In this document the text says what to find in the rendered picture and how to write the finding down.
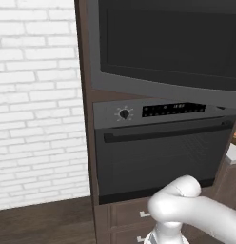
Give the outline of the dark grey microwave oven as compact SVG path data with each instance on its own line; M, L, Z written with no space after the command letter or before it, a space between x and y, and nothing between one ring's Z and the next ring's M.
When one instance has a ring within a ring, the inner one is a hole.
M90 80L93 88L236 109L236 91L177 86L101 71L98 0L87 0Z

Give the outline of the black oven door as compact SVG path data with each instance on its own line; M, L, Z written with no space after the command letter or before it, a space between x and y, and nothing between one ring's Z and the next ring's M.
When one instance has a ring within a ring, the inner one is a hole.
M99 202L108 204L151 196L183 175L201 186L214 183L232 129L128 142L106 143L114 135L168 132L209 127L230 121L234 115L204 119L97 129L95 131Z

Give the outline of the black microwave door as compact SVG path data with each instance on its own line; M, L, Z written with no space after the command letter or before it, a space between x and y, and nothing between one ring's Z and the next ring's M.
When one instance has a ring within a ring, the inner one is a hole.
M98 0L101 71L236 92L236 0Z

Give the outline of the dark grey built-in oven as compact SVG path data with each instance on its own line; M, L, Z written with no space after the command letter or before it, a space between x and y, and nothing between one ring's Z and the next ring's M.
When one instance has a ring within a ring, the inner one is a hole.
M120 111L123 109L129 111L127 119L123 119L120 116ZM229 115L236 117L236 111L224 107L152 98L98 102L93 105L94 132L97 129L121 128Z

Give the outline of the brown tall cabinet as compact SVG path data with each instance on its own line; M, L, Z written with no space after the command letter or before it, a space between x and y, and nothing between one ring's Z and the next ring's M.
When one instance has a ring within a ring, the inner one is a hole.
M98 102L108 102L108 101L120 101L120 100L135 100L135 99L164 99L158 97L147 97L142 95L115 92L115 91L104 91L97 90L92 87L90 80L90 59L89 59L89 28L87 23L87 0L74 0L75 4L75 14L76 14L76 26L78 30L78 43L79 43L79 57L80 57L80 69L81 69L81 81L82 81L82 92L83 92L83 102L84 102L84 115L85 115L85 127L86 127L86 137L87 137L87 148L88 148L88 172L89 172L89 183L91 190L91 200L92 209L94 215L94 230L97 244L111 244L111 234L117 231L123 231L126 229L136 229L143 227L150 227L150 232L154 229L156 221L152 218L149 222L144 222L140 224L126 225L121 227L112 227L110 224L110 206L113 202L108 204L101 204L99 202L98 195L98 181L97 181L97 169L96 169L96 148L95 148L95 132L94 132L94 117L93 117L93 105ZM236 123L233 128L232 136L229 139L229 146L236 130ZM218 190L220 182L226 172L226 153L223 155L223 160L219 166L218 172L214 183L211 186L203 187L201 186L201 196L208 197L215 200L215 194ZM189 244L194 244L197 239L203 235L208 235L210 239L214 242L221 242L209 234L193 227L188 224L183 224L181 229L182 235L187 239Z

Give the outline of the brown drawer front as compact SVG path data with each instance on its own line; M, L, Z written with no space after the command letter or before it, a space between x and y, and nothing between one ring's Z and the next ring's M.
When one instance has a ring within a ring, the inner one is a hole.
M117 231L111 234L111 244L143 244L144 242L137 242L137 236L146 238L150 232L150 227L126 229Z
M141 218L139 215L140 211L148 213L148 198L114 203L110 206L110 224L112 227L121 227L152 220L151 216Z

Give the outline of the brown base cabinet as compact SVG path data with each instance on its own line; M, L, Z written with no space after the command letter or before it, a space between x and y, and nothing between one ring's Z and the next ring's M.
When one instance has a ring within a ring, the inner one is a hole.
M215 194L215 200L236 210L236 164L228 164Z

